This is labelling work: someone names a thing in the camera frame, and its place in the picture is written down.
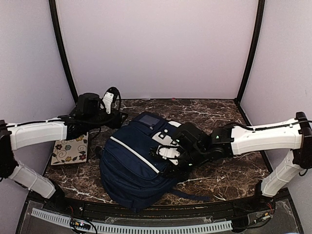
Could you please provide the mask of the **navy blue student backpack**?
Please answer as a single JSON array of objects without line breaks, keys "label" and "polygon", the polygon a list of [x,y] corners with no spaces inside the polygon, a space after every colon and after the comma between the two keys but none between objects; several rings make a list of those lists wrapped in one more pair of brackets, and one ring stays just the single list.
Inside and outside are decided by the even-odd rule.
[{"label": "navy blue student backpack", "polygon": [[173,146],[172,136],[180,125],[143,112],[109,137],[100,156],[99,169],[101,183],[113,201],[137,213],[166,193],[190,200],[210,200],[208,196],[175,190],[174,186],[185,179],[164,178],[160,171],[170,160],[149,156],[151,147]]}]

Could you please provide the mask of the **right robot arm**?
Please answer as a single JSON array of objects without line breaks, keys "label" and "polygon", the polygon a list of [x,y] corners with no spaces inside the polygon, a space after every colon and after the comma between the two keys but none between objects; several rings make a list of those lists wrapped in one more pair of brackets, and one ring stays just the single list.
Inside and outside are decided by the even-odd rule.
[{"label": "right robot arm", "polygon": [[172,140],[173,146],[156,148],[157,156],[173,163],[164,172],[166,176],[179,176],[206,162],[244,153],[287,149],[283,161],[258,183],[256,195],[249,200],[249,208],[254,212],[266,206],[268,197],[274,197],[297,174],[312,167],[312,122],[303,112],[297,112],[295,118],[268,125],[229,123],[213,129],[210,134],[186,122],[176,129]]}]

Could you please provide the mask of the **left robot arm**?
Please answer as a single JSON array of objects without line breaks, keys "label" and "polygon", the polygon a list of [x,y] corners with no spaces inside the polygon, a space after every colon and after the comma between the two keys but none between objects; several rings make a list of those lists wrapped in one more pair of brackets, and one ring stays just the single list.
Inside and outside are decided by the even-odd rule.
[{"label": "left robot arm", "polygon": [[14,151],[40,143],[74,140],[92,129],[103,126],[117,129],[127,113],[121,110],[121,95],[116,87],[109,88],[103,97],[95,93],[79,95],[74,109],[68,115],[49,120],[8,124],[0,122],[0,178],[17,184],[48,199],[57,212],[69,208],[62,189],[49,179],[14,158]]}]

